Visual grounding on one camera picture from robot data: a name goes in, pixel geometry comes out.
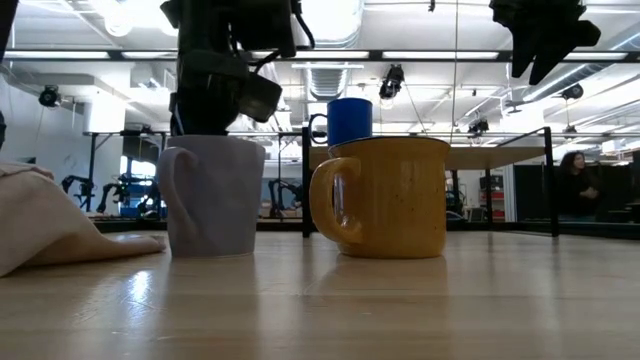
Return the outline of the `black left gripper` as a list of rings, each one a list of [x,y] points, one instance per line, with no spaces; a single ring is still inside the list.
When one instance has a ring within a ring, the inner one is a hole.
[[[178,31],[172,136],[226,136],[249,73],[299,49],[300,0],[165,0],[160,10]],[[214,95],[210,128],[205,94]]]

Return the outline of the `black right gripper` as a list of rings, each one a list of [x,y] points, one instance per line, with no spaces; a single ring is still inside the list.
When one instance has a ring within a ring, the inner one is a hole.
[[[530,85],[538,85],[576,47],[593,47],[601,37],[591,21],[578,20],[586,11],[582,0],[490,0],[489,8],[493,21],[512,34],[511,76],[521,77],[534,59]],[[535,28],[547,21],[562,25],[547,30],[536,48]]]

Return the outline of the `medium lavender mug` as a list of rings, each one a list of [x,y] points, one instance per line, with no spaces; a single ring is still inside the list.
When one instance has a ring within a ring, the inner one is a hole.
[[[265,148],[217,135],[168,140],[156,176],[167,206],[174,258],[219,258],[254,252]]]

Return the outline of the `small blue mug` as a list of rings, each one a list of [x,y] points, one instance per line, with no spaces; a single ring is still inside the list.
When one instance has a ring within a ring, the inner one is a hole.
[[[326,113],[316,113],[309,118],[313,121],[323,117],[327,120],[326,140],[316,139],[318,132],[310,132],[310,139],[316,144],[339,145],[372,136],[373,104],[363,98],[341,98],[330,101]]]

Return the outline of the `wooden shelf with black legs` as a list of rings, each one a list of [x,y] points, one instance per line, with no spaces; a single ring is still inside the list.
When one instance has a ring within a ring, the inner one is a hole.
[[[312,138],[322,135],[322,132],[314,132],[308,127],[302,130],[302,167],[303,188],[305,193],[302,201],[301,233],[304,238],[309,238],[317,228],[313,222],[310,203],[309,187],[311,176],[322,162],[328,159],[327,150],[314,150]],[[549,127],[542,127],[518,135],[511,140],[500,143],[497,147],[454,147],[446,160],[446,169],[452,172],[454,188],[457,188],[458,170],[482,170],[486,178],[491,176],[493,169],[513,165],[536,157],[544,157],[543,184],[546,187],[548,217],[542,221],[541,232],[548,232],[552,237],[560,235],[558,205],[554,199],[556,195],[554,159],[552,151],[552,133]]]

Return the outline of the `white ceiling box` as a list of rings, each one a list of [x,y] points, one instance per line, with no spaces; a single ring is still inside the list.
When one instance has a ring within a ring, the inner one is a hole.
[[[125,127],[126,103],[107,93],[95,94],[84,105],[86,132],[119,132]]]

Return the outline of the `person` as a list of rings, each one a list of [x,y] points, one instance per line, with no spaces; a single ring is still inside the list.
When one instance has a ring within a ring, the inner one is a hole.
[[[563,222],[594,222],[601,193],[582,152],[567,152],[557,174],[558,213]]]

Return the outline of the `red storage rack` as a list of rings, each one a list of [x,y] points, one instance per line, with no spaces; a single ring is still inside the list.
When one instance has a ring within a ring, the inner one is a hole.
[[[490,192],[491,202],[503,204],[505,198],[504,178],[502,175],[492,175],[490,184],[487,184],[487,177],[483,176],[479,179],[479,203],[485,206],[487,203],[487,192]]]

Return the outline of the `black overhead crossbar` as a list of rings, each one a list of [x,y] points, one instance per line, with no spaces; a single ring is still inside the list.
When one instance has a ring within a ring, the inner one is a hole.
[[[176,50],[88,50],[88,49],[13,49],[4,54],[7,61],[174,61]],[[284,61],[309,62],[464,62],[506,63],[513,59],[507,50],[439,51],[439,50],[311,50],[299,51]],[[577,51],[563,59],[564,63],[640,63],[640,51]]]

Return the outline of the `pink folded cloth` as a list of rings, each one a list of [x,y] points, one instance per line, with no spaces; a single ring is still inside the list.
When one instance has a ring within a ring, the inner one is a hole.
[[[0,278],[21,267],[110,260],[162,252],[161,236],[109,238],[44,168],[0,163]]]

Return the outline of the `silver ventilation duct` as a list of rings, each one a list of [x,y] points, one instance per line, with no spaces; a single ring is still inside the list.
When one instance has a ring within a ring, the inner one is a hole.
[[[362,26],[365,0],[301,0],[302,19],[315,40],[316,50],[355,48]],[[306,71],[310,94],[319,101],[339,98],[350,77],[348,69]]]

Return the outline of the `black background rig frame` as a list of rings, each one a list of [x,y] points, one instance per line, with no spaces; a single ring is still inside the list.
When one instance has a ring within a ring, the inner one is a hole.
[[[92,199],[93,199],[93,189],[95,188],[95,161],[96,161],[96,153],[97,150],[104,145],[111,137],[135,137],[141,140],[143,137],[149,136],[160,136],[161,141],[158,145],[159,151],[163,151],[166,147],[167,138],[169,137],[168,131],[153,131],[149,129],[142,130],[121,130],[115,132],[94,132],[94,131],[83,131],[82,134],[84,136],[89,136],[91,138],[90,142],[90,155],[89,155],[89,169],[88,169],[88,181],[91,187],[88,189],[87,195],[85,196],[86,201],[84,203],[84,209],[86,212],[91,211],[92,207]]]

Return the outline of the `black aluminium table frame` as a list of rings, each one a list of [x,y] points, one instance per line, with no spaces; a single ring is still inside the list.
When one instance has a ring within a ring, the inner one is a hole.
[[[147,220],[95,220],[94,225],[102,233],[116,233],[126,231],[164,231],[165,221]],[[272,232],[303,232],[302,222],[258,222],[258,231]],[[448,231],[493,231],[493,232],[531,232],[551,235],[551,225],[544,222],[516,222],[516,223],[469,223],[448,222]],[[560,223],[559,235],[575,235],[608,239],[625,239],[640,241],[640,224],[622,223]]]

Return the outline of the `black partition wall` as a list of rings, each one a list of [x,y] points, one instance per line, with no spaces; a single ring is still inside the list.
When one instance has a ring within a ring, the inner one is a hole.
[[[640,180],[631,167],[590,164],[587,169],[600,192],[597,201],[587,204],[587,214],[596,222],[640,224]],[[544,166],[516,165],[514,181],[517,220],[548,220]]]

